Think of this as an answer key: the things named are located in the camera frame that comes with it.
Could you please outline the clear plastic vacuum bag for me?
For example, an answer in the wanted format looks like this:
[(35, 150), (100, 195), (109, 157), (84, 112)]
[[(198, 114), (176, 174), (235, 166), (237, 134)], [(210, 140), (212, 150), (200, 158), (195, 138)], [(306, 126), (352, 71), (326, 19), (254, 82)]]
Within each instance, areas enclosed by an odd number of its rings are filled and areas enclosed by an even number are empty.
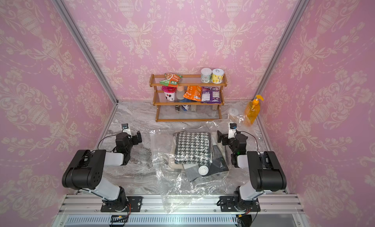
[(152, 163), (166, 213), (176, 213), (216, 194), (233, 194), (249, 179), (235, 168), (231, 150), (217, 133), (229, 131), (229, 120), (150, 131)]

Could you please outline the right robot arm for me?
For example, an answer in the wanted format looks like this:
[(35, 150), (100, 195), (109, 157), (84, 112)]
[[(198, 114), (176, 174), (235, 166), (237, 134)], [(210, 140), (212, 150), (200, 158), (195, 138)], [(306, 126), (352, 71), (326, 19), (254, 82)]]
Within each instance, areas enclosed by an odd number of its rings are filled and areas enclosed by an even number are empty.
[(287, 186), (287, 179), (276, 154), (273, 151), (248, 151), (247, 133), (222, 134), (217, 132), (218, 143), (231, 149), (231, 164), (236, 168), (247, 168), (250, 180), (236, 188), (230, 198), (220, 198), (218, 205), (222, 211), (260, 211), (258, 197), (280, 190)]

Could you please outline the black white houndstooth scarf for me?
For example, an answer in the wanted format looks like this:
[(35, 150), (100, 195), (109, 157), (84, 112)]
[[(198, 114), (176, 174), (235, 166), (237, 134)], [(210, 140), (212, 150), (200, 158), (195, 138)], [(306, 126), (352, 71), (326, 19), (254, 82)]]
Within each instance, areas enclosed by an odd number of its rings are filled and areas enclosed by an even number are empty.
[(208, 166), (212, 162), (212, 142), (209, 132), (178, 132), (174, 135), (175, 163)]

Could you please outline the beige knitted scarf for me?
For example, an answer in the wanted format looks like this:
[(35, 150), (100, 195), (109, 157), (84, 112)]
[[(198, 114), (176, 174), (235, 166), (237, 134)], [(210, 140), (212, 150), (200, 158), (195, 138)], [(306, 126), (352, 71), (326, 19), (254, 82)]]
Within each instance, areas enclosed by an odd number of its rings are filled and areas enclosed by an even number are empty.
[(175, 162), (175, 156), (176, 156), (176, 135), (177, 135), (177, 133), (173, 134), (172, 147), (171, 147), (171, 151), (169, 153), (169, 158), (168, 158), (168, 165), (170, 167), (170, 171), (184, 170), (184, 167), (183, 167), (182, 164), (177, 164)]

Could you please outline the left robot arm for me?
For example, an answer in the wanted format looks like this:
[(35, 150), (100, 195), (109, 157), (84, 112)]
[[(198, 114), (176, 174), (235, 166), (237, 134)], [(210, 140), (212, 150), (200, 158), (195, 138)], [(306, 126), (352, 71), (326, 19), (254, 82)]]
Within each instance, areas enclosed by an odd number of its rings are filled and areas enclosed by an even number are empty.
[(115, 135), (113, 151), (79, 150), (62, 176), (62, 185), (73, 190), (85, 190), (102, 199), (101, 212), (140, 212), (141, 196), (127, 196), (125, 189), (107, 180), (105, 166), (126, 166), (131, 158), (131, 149), (142, 142), (139, 131), (136, 135), (123, 130)]

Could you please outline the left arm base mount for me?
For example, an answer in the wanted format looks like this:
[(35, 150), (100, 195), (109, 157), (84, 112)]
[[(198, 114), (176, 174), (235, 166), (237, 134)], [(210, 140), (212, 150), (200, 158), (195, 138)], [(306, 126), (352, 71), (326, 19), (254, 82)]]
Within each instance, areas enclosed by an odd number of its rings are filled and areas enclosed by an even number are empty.
[(115, 201), (103, 201), (101, 212), (140, 212), (142, 196), (119, 197)]

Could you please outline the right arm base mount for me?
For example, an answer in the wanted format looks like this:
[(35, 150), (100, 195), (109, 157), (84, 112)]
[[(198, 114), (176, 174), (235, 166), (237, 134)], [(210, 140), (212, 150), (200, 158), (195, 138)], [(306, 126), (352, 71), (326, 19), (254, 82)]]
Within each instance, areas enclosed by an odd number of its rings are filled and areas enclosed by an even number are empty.
[(260, 211), (258, 200), (243, 201), (234, 196), (220, 196), (216, 205), (220, 207), (222, 212), (244, 212), (247, 214)]

